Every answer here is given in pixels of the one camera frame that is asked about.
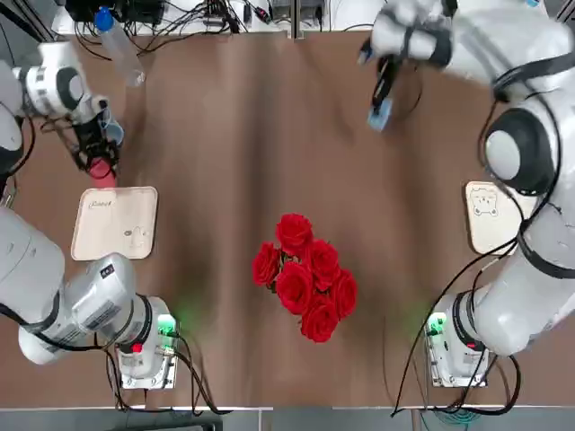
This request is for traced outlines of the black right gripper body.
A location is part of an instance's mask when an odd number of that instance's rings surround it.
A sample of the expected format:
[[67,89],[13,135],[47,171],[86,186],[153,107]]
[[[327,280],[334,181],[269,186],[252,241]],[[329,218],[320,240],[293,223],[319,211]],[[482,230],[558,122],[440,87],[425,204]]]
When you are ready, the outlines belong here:
[[394,81],[402,65],[399,55],[386,55],[377,61],[376,97],[387,97],[393,88]]

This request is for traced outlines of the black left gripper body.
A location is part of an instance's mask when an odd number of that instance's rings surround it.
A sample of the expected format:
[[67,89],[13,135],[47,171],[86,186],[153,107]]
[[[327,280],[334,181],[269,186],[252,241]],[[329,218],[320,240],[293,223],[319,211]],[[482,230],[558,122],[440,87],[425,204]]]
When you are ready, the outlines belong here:
[[112,142],[106,136],[104,124],[105,118],[103,114],[97,114],[85,123],[73,122],[72,129],[76,138],[75,150],[77,152],[110,150]]

